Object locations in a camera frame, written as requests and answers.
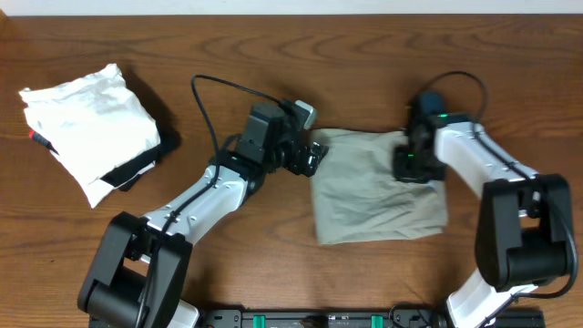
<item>white cloth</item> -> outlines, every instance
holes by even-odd
[[[156,121],[126,88],[115,64],[60,86],[25,88],[20,96],[28,105],[28,126],[51,142],[58,154],[51,153],[92,208],[114,189],[101,177],[160,143]]]

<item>black cable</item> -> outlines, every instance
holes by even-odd
[[[397,307],[397,305],[399,305],[399,303],[393,305],[391,310],[389,310],[389,320],[391,320],[393,322],[393,325],[396,326],[397,328],[404,328],[400,323],[397,323],[393,316],[394,308]]]
[[[219,179],[219,173],[220,173],[219,143],[217,142],[217,136],[215,134],[215,130],[212,127],[212,124],[210,123],[210,118],[209,118],[209,115],[207,114],[207,110],[204,108],[204,106],[202,105],[202,101],[200,100],[199,92],[197,91],[197,87],[195,84],[195,81],[197,78],[208,79],[211,81],[219,82],[219,83],[222,83],[224,85],[227,85],[230,87],[235,87],[239,90],[251,93],[252,95],[267,98],[267,99],[275,102],[276,104],[278,104],[281,107],[281,101],[275,97],[264,94],[264,93],[257,91],[257,90],[250,89],[248,87],[240,86],[238,84],[229,82],[229,81],[221,79],[221,78],[210,77],[210,76],[206,76],[206,75],[195,75],[190,80],[190,87],[192,88],[192,95],[194,96],[195,100],[197,101],[197,104],[199,105],[199,109],[200,109],[200,114],[202,114],[202,116],[204,117],[204,120],[207,123],[207,127],[209,128],[209,134],[210,134],[210,138],[212,140],[212,147],[214,148],[214,152],[215,152],[215,172],[212,175],[212,179],[210,180],[210,182],[206,186],[204,186],[197,193],[195,193],[194,195],[190,196],[187,200],[182,202],[175,210],[170,212],[168,219],[166,220],[166,222],[164,223],[164,226],[162,227],[162,230],[159,232],[159,240],[157,242],[157,246],[152,253],[152,257],[150,258],[150,264],[148,267],[146,283],[144,284],[144,291],[143,291],[142,297],[139,301],[138,316],[136,317],[136,321],[134,323],[134,328],[140,328],[144,322],[145,317],[146,317],[146,315],[145,315],[146,314],[145,313],[146,302],[148,301],[149,291],[150,291],[151,285],[153,283],[152,280],[153,280],[153,276],[155,274],[154,268],[158,264],[158,254],[159,254],[159,250],[160,250],[160,247],[162,244],[162,239],[166,238],[166,232],[170,228],[170,225],[180,215],[180,213],[184,209],[186,209],[186,207],[189,206],[189,204],[192,201],[194,201],[195,199],[200,197],[200,195],[205,193],[210,188],[214,187],[217,184],[217,180]],[[229,146],[229,144],[238,136],[239,135],[229,137],[227,142],[225,142],[225,146],[223,146],[223,147],[226,148],[227,146]]]
[[[502,164],[504,164],[506,167],[508,167],[509,169],[514,171],[518,176],[523,178],[525,181],[532,182],[533,189],[540,194],[541,199],[543,199],[543,198],[545,199],[550,211],[554,212],[555,216],[557,216],[559,218],[559,221],[560,221],[565,233],[567,234],[568,246],[571,249],[571,255],[573,258],[573,264],[571,265],[571,272],[569,273],[569,279],[568,279],[568,282],[565,284],[565,286],[563,286],[563,288],[561,288],[557,292],[550,292],[550,293],[533,293],[533,292],[515,293],[511,296],[511,298],[506,303],[504,303],[495,313],[493,313],[489,317],[489,319],[486,318],[483,321],[482,325],[480,326],[480,327],[483,327],[490,320],[492,320],[492,318],[495,318],[501,312],[503,312],[508,305],[510,305],[512,302],[516,301],[518,298],[525,297],[525,298],[534,298],[534,299],[552,299],[552,298],[557,298],[557,297],[560,297],[560,296],[563,296],[564,294],[566,294],[573,287],[573,285],[575,284],[575,280],[577,279],[578,252],[577,252],[577,245],[575,244],[575,239],[573,237],[573,234],[571,233],[571,229],[568,227],[565,216],[563,215],[561,210],[558,208],[558,206],[552,200],[550,200],[549,198],[546,197],[546,194],[543,192],[543,190],[539,187],[539,185],[537,183],[537,178],[533,179],[533,178],[529,177],[524,171],[517,168],[516,162],[509,161],[509,160],[505,159],[504,156],[502,156],[497,151],[495,151],[494,149],[489,147],[480,137],[480,135],[483,132],[477,131],[476,127],[477,127],[477,124],[480,124],[482,117],[484,116],[484,113],[486,112],[486,108],[487,108],[487,104],[488,104],[488,88],[486,86],[486,83],[481,78],[477,77],[474,74],[465,72],[465,71],[446,72],[444,74],[441,74],[437,77],[432,78],[429,82],[427,82],[420,89],[420,91],[416,95],[419,95],[421,92],[426,91],[429,87],[431,87],[433,84],[435,84],[437,81],[441,80],[442,78],[450,77],[450,76],[454,76],[454,75],[465,76],[465,77],[469,77],[469,78],[473,79],[480,86],[480,89],[482,91],[482,103],[480,105],[480,108],[477,111],[476,119],[474,119],[471,122],[473,137],[486,151],[488,151],[492,156],[494,156],[496,159],[498,159]]]
[[[423,322],[427,325],[427,327],[431,326],[431,324],[429,324],[429,322],[425,319],[425,317],[421,313],[421,310],[417,309],[417,313],[419,313],[419,317],[421,318],[421,320],[423,320]]]

